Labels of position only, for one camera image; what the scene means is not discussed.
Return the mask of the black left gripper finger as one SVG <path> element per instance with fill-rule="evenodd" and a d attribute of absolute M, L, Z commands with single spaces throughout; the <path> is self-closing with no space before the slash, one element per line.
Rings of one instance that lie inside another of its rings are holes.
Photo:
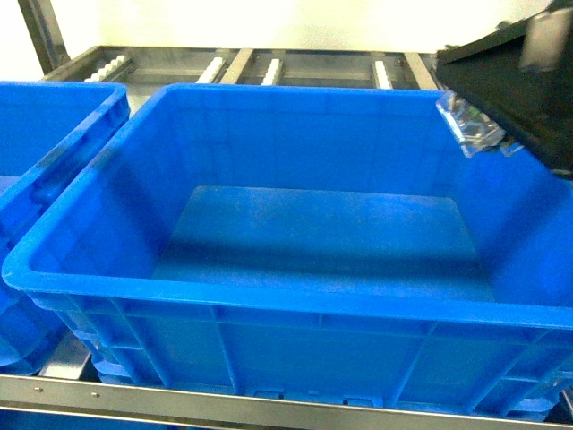
<path fill-rule="evenodd" d="M 572 3 L 437 55 L 446 90 L 480 109 L 549 170 L 572 168 Z"/>

